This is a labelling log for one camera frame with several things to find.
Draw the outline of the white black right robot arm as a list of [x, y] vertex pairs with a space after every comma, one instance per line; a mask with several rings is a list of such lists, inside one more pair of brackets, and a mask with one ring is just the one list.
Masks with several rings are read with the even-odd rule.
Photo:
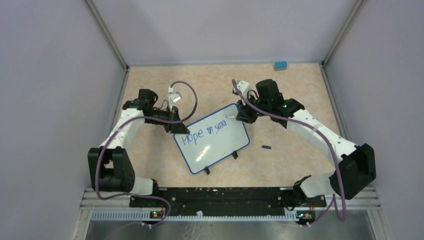
[[252, 90], [246, 81], [232, 80], [232, 92], [240, 97], [236, 120], [252, 124], [258, 117], [269, 117], [321, 152], [335, 170], [315, 176], [305, 176], [294, 186], [293, 200], [307, 206], [314, 197], [338, 195], [351, 200], [377, 177], [375, 151], [367, 143], [358, 145], [319, 122], [303, 104], [285, 99], [272, 79], [258, 82]]

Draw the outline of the blue framed whiteboard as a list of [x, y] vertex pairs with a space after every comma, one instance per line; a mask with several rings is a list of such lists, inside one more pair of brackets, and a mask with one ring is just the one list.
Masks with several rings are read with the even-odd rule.
[[238, 107], [229, 104], [188, 125], [190, 134], [174, 134], [173, 139], [192, 174], [204, 171], [240, 151], [251, 142], [244, 122], [236, 116]]

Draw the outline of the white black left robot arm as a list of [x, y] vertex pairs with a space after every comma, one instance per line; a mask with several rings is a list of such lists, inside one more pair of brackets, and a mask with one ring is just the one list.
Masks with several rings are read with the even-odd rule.
[[160, 202], [160, 193], [154, 189], [151, 178], [138, 177], [131, 163], [128, 150], [143, 124], [163, 126], [167, 133], [190, 133], [174, 105], [182, 97], [172, 88], [167, 95], [167, 107], [155, 107], [158, 95], [149, 89], [140, 89], [138, 97], [123, 104], [121, 114], [106, 140], [88, 151], [87, 159], [91, 185], [96, 192], [121, 192], [141, 195], [149, 207]]

